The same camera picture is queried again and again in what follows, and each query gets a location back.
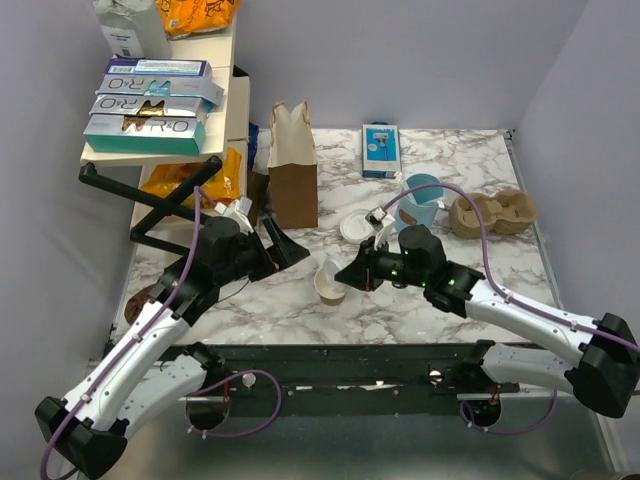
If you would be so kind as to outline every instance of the chip bag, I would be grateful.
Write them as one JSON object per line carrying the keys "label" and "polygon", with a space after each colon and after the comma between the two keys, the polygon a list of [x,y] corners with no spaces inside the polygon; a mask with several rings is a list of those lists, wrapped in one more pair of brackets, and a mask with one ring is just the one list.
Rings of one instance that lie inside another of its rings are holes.
{"label": "chip bag", "polygon": [[241,0],[156,0],[164,29],[173,39],[228,27]]}
{"label": "chip bag", "polygon": [[[240,165],[242,155],[234,148],[227,149],[227,159],[222,162],[222,170],[216,173],[213,178],[205,182],[200,189],[207,194],[211,200],[229,205],[240,196]],[[141,190],[165,198],[173,192],[178,185],[198,170],[200,163],[179,163],[173,165],[158,165],[151,172],[149,180],[140,187]],[[190,195],[184,202],[191,208],[194,207],[193,195]],[[203,198],[202,206],[209,206]]]}

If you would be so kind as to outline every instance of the box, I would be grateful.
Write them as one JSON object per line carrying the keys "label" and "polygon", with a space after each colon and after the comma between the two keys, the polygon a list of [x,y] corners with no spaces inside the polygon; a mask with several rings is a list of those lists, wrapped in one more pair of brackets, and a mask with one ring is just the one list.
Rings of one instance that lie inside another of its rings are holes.
{"label": "box", "polygon": [[89,113],[141,117],[188,117],[197,118],[202,123],[207,121],[206,102],[199,97],[98,95]]}
{"label": "box", "polygon": [[206,60],[145,60],[112,58],[105,75],[155,75],[156,77],[202,77],[211,80]]}
{"label": "box", "polygon": [[402,171],[396,125],[362,126],[362,176],[394,178]]}
{"label": "box", "polygon": [[84,130],[96,152],[198,155],[205,136],[197,118],[96,114]]}
{"label": "box", "polygon": [[105,75],[98,95],[147,95],[151,97],[199,97],[207,110],[222,104],[224,88],[206,78],[156,77],[153,75]]}

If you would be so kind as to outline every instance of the shelf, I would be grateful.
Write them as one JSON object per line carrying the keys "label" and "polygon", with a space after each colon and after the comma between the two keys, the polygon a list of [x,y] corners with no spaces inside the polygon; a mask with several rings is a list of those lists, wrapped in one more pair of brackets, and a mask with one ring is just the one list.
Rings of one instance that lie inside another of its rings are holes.
{"label": "shelf", "polygon": [[[240,155],[242,155],[242,163],[240,164],[240,193],[242,195],[246,195],[247,193],[247,153],[248,153],[248,145],[244,140],[229,142],[227,147],[235,148]],[[140,183],[139,186],[142,186],[151,176],[151,172],[155,168],[155,165],[145,165],[142,167],[142,173],[140,174]],[[131,217],[131,227],[135,226],[140,220],[144,218],[151,211],[151,207],[147,205],[143,205],[141,203],[136,203],[133,207],[133,215]],[[203,209],[203,213],[207,215],[217,215],[213,210]],[[192,228],[193,222],[189,220],[185,220],[180,217],[170,216],[165,217],[158,225],[153,229],[153,231],[160,230],[180,230],[180,229],[188,229]]]}
{"label": "shelf", "polygon": [[249,139],[249,77],[231,77],[229,83],[229,114],[227,115],[227,139]]}
{"label": "shelf", "polygon": [[231,69],[229,67],[214,68],[213,81],[224,88],[222,105],[216,107],[207,117],[205,129],[207,136],[200,155],[167,155],[157,153],[108,153],[94,152],[88,143],[84,144],[80,164],[93,162],[96,167],[124,167],[160,165],[163,163],[199,163],[211,155],[219,155],[225,151],[225,134],[227,124],[227,104],[229,98],[229,81]]}
{"label": "shelf", "polygon": [[206,60],[211,68],[233,67],[236,23],[209,34],[191,35],[172,40],[172,58],[178,60]]}

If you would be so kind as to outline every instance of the marble countertop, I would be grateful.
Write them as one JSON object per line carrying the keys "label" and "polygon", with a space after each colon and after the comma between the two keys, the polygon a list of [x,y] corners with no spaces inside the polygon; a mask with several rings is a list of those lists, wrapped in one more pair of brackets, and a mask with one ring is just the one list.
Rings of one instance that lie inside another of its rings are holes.
{"label": "marble countertop", "polygon": [[[313,276],[327,255],[345,263],[358,247],[344,241],[338,228],[347,213],[373,208],[399,191],[393,180],[363,179],[360,130],[315,129],[318,153],[319,226],[286,233],[311,251],[311,257],[263,281],[246,286],[204,314],[180,344],[362,344],[443,343],[522,338],[492,325],[440,312],[415,288],[394,289],[386,283],[376,292],[350,290],[345,301],[330,307],[320,302]],[[515,173],[501,132],[470,130],[401,130],[403,171],[429,173],[460,185],[467,192],[494,194],[517,187]],[[258,142],[256,169],[266,168],[269,132]],[[432,228],[448,258],[482,268],[479,240],[456,237],[448,216],[440,212]],[[172,240],[187,243],[191,232],[174,232]],[[126,287],[125,301],[154,283],[175,257],[145,246],[137,247]],[[489,260],[497,281],[535,300],[554,305],[553,295],[534,233],[490,236]],[[226,286],[221,297],[237,291],[243,281]],[[128,325],[123,305],[112,338]]]}

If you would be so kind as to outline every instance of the black stand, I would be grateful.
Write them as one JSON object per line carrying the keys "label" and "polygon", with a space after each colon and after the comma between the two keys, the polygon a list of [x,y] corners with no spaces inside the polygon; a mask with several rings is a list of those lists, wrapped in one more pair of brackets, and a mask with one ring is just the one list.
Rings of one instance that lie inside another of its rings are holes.
{"label": "black stand", "polygon": [[[150,193],[144,192],[138,188],[118,182],[109,177],[101,175],[96,170],[93,163],[87,163],[80,168],[78,178],[86,185],[90,185],[105,192],[113,193],[119,197],[133,200],[134,202],[143,203],[152,207],[142,220],[140,220],[132,229],[130,238],[132,242],[141,243],[152,248],[158,248],[166,252],[175,253],[176,255],[186,255],[189,252],[187,247],[177,245],[175,243],[150,237],[147,233],[155,227],[164,217],[175,215],[185,220],[194,220],[195,212],[189,207],[182,205],[189,195],[193,193],[193,187],[201,186],[211,177],[213,177],[222,168],[222,160],[216,156],[212,156],[189,178],[171,192],[167,198],[160,198]],[[200,224],[208,220],[209,215],[200,215]]]}

